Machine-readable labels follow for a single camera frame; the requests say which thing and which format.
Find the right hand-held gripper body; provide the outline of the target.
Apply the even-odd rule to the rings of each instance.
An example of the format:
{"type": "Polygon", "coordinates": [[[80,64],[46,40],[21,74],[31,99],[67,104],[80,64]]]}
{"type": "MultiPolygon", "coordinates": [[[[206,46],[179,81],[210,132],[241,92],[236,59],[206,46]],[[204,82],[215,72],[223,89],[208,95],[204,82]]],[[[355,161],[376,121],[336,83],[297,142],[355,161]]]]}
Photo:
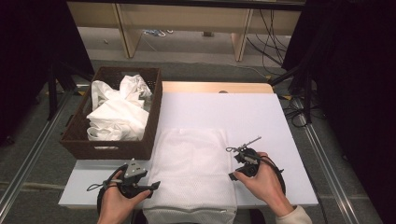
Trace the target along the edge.
{"type": "Polygon", "coordinates": [[[257,137],[256,139],[243,144],[240,147],[227,147],[227,152],[233,152],[234,158],[238,163],[242,163],[243,166],[236,169],[236,172],[242,173],[247,177],[253,177],[257,174],[259,170],[259,166],[261,163],[261,157],[258,153],[251,147],[250,144],[260,140],[261,137],[257,137]]]}

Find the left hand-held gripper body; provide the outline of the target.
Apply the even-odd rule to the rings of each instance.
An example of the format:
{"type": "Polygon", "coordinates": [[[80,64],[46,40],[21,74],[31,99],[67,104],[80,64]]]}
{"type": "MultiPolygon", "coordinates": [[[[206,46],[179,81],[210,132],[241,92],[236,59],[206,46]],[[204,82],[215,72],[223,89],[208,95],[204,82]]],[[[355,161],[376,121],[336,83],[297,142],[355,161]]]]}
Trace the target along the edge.
{"type": "Polygon", "coordinates": [[[147,186],[140,186],[139,181],[147,175],[148,171],[134,159],[124,163],[119,167],[108,180],[104,182],[104,190],[117,187],[119,192],[128,199],[137,196],[148,189],[147,186]]]}

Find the brown woven basket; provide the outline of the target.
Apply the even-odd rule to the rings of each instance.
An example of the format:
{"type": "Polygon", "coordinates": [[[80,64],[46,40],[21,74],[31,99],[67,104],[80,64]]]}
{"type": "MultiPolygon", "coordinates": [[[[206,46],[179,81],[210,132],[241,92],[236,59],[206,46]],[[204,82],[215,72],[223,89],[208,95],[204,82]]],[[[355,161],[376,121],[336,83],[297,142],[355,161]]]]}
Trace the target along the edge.
{"type": "Polygon", "coordinates": [[[126,75],[140,75],[153,93],[148,123],[139,141],[90,141],[87,129],[92,112],[91,89],[88,89],[74,116],[68,122],[60,143],[78,160],[149,160],[157,132],[163,97],[162,74],[159,68],[100,67],[94,80],[101,80],[118,90],[126,75]]]}

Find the white mesh laundry bag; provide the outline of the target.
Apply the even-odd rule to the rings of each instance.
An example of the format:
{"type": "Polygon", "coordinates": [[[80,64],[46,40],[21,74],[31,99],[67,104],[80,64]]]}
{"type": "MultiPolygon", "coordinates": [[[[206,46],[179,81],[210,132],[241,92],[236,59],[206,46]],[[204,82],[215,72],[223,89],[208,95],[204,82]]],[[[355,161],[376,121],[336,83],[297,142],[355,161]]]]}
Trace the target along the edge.
{"type": "Polygon", "coordinates": [[[233,224],[237,203],[226,147],[223,130],[162,130],[148,178],[160,186],[143,203],[148,224],[233,224]]]}

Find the white garment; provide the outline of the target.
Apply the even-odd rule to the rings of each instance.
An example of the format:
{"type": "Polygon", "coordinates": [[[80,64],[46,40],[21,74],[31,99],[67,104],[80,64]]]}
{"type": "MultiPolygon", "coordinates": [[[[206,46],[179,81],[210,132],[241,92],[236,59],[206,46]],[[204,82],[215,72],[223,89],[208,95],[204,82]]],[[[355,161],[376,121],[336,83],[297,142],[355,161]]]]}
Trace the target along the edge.
{"type": "Polygon", "coordinates": [[[101,80],[92,83],[92,112],[87,116],[91,141],[138,141],[143,138],[149,112],[145,100],[152,95],[140,75],[125,76],[115,90],[101,80]]]}

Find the person's right hand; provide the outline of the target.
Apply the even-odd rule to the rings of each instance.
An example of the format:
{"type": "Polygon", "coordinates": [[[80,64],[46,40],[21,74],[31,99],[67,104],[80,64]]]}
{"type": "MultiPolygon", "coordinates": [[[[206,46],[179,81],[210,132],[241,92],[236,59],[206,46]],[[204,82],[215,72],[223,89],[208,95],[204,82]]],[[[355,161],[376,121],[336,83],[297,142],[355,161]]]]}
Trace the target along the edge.
{"type": "Polygon", "coordinates": [[[270,159],[265,152],[259,152],[262,158],[257,174],[248,177],[240,172],[233,175],[259,200],[264,201],[277,217],[284,217],[294,211],[284,194],[274,169],[269,165],[270,159]]]}

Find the person's left hand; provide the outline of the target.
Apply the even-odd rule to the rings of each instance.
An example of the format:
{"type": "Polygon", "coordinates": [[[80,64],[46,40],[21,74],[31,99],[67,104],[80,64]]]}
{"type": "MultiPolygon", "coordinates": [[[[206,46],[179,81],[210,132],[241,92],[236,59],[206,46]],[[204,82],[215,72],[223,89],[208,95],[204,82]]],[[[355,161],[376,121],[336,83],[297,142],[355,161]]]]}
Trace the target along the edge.
{"type": "Polygon", "coordinates": [[[119,192],[117,187],[108,188],[102,198],[97,224],[122,224],[134,208],[143,202],[148,195],[149,190],[145,190],[128,199],[119,192]]]}

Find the black tripod stand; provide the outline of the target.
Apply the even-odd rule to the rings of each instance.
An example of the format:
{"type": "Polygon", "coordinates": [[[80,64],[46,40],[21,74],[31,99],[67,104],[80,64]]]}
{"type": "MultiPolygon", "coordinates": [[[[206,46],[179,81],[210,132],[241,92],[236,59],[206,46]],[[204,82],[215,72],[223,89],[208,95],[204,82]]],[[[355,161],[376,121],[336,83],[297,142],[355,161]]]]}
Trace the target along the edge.
{"type": "Polygon", "coordinates": [[[305,123],[311,123],[311,91],[312,91],[312,76],[309,65],[307,63],[300,63],[299,65],[291,68],[288,72],[281,75],[280,77],[272,78],[268,81],[268,84],[272,87],[291,78],[291,83],[288,87],[288,91],[292,96],[298,94],[304,98],[304,104],[302,108],[302,114],[305,118],[305,123]]]}

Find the light wooden table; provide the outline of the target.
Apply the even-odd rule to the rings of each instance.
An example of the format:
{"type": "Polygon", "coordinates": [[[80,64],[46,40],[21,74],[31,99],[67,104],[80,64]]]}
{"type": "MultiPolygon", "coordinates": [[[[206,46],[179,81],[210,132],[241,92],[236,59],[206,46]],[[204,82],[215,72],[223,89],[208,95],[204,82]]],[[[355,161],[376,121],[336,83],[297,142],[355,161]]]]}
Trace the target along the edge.
{"type": "Polygon", "coordinates": [[[266,83],[164,81],[164,92],[273,93],[266,83]]]}

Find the black metal stand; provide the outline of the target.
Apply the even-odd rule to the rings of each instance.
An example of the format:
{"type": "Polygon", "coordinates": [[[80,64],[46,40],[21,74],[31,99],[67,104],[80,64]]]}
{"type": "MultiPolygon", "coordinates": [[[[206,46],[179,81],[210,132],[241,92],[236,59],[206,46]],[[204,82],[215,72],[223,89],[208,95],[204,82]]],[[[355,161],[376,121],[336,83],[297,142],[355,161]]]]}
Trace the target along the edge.
{"type": "Polygon", "coordinates": [[[48,70],[48,120],[52,120],[58,112],[57,84],[60,84],[64,91],[73,91],[77,87],[77,83],[73,79],[73,76],[91,81],[93,75],[94,70],[90,60],[77,64],[67,63],[61,60],[53,61],[48,70]]]}

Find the black curtain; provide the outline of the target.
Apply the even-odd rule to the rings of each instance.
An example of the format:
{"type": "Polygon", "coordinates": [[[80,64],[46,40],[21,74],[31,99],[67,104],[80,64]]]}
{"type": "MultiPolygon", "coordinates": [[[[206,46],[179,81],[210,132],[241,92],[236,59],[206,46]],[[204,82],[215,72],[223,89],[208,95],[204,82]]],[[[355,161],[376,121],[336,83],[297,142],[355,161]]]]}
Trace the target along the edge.
{"type": "Polygon", "coordinates": [[[396,0],[305,0],[285,69],[332,14],[313,74],[322,109],[383,224],[396,224],[396,0]]]}
{"type": "Polygon", "coordinates": [[[76,87],[94,71],[66,0],[0,0],[0,145],[44,84],[76,87]]]}

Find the beige wooden shelf unit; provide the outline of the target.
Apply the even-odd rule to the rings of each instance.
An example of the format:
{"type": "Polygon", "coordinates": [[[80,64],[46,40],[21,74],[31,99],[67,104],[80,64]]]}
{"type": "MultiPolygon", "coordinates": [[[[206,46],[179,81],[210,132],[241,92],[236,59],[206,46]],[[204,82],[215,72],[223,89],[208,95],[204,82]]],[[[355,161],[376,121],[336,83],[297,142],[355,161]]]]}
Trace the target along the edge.
{"type": "Polygon", "coordinates": [[[144,29],[228,33],[234,57],[243,59],[247,35],[292,35],[301,11],[221,7],[155,6],[66,0],[76,26],[116,28],[132,58],[144,29]]]}

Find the metal floor rail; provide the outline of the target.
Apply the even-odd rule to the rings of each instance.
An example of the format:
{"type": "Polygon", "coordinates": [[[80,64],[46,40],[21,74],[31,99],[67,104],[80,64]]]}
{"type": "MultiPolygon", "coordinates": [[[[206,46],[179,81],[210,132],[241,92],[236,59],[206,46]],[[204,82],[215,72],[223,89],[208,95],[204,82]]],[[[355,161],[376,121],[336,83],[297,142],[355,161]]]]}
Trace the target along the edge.
{"type": "Polygon", "coordinates": [[[318,158],[318,163],[346,224],[361,224],[351,201],[347,197],[346,191],[342,187],[339,178],[336,176],[336,172],[334,171],[325,149],[318,138],[318,134],[315,131],[314,126],[308,120],[305,113],[300,116],[300,120],[305,123],[305,132],[307,137],[318,158]]]}
{"type": "Polygon", "coordinates": [[[33,146],[29,150],[18,172],[7,185],[5,193],[0,198],[0,222],[2,222],[18,197],[23,183],[33,170],[42,151],[53,133],[54,127],[57,125],[59,117],[63,114],[64,108],[71,99],[73,92],[66,91],[60,99],[58,110],[54,113],[50,120],[47,120],[45,126],[35,140],[33,146]]]}

